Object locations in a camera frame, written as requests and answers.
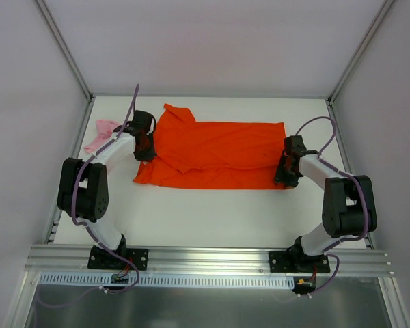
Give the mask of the orange t shirt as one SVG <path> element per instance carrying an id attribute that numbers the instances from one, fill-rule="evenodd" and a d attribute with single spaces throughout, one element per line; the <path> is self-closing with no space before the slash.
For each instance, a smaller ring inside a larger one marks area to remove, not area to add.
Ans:
<path id="1" fill-rule="evenodd" d="M 198 122 L 188 108 L 164 105 L 156 123 L 156 157 L 135 183 L 179 189 L 283 189 L 275 173 L 284 123 Z"/>

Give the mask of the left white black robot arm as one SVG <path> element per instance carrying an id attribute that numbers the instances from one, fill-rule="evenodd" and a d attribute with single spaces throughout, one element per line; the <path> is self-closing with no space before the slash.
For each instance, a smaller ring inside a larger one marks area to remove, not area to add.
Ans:
<path id="1" fill-rule="evenodd" d="M 89 269 L 147 269 L 148 250 L 128 247 L 123 233 L 108 218 L 108 175 L 129 155 L 140 162 L 153 160 L 155 130 L 152 114 L 135 111 L 130 121 L 116 127 L 86 159 L 69 157 L 62 164 L 57 206 L 93 239 Z"/>

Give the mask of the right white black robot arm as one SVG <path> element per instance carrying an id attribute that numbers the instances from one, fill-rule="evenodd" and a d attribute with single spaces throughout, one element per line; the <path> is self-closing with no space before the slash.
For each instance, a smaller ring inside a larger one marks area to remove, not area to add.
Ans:
<path id="1" fill-rule="evenodd" d="M 291 135 L 284 139 L 275 181 L 294 188 L 300 178 L 309 178 L 323 190 L 321 223 L 287 250 L 269 252 L 269 267 L 273 273 L 329 273 L 330 250 L 377 228 L 372 181 L 339 170 L 308 150 L 302 136 Z"/>

